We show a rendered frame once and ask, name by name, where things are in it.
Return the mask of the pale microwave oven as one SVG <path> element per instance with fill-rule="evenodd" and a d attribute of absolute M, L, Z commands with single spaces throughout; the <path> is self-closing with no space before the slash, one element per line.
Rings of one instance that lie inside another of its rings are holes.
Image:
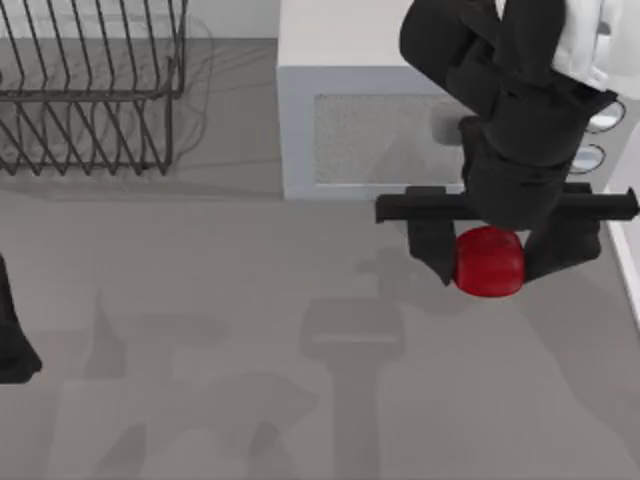
<path fill-rule="evenodd" d="M 412 6 L 508 0 L 282 0 L 276 64 L 284 194 L 360 200 L 462 186 L 467 109 L 400 50 Z"/>

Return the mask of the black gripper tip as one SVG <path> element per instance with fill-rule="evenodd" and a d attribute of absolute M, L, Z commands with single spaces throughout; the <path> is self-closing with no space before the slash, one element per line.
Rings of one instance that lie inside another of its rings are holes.
<path fill-rule="evenodd" d="M 18 319 L 6 261 L 0 254 L 0 385 L 26 384 L 42 366 Z"/>

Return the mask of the red rounded cup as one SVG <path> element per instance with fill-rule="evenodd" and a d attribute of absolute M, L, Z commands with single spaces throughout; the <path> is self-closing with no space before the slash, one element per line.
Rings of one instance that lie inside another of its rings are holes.
<path fill-rule="evenodd" d="M 519 237 L 493 226 L 472 228 L 455 243 L 453 280 L 459 290 L 480 298 L 503 298 L 525 283 L 525 255 Z"/>

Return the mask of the white microwave knob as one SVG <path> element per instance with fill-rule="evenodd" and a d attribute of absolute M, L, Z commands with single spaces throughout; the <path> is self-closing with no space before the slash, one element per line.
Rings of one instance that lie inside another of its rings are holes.
<path fill-rule="evenodd" d="M 615 128 L 624 119 L 625 115 L 626 106 L 620 100 L 615 100 L 590 118 L 587 132 L 590 134 L 607 132 Z"/>
<path fill-rule="evenodd" d="M 581 146 L 572 161 L 570 174 L 585 175 L 597 170 L 606 159 L 605 150 L 594 144 Z"/>

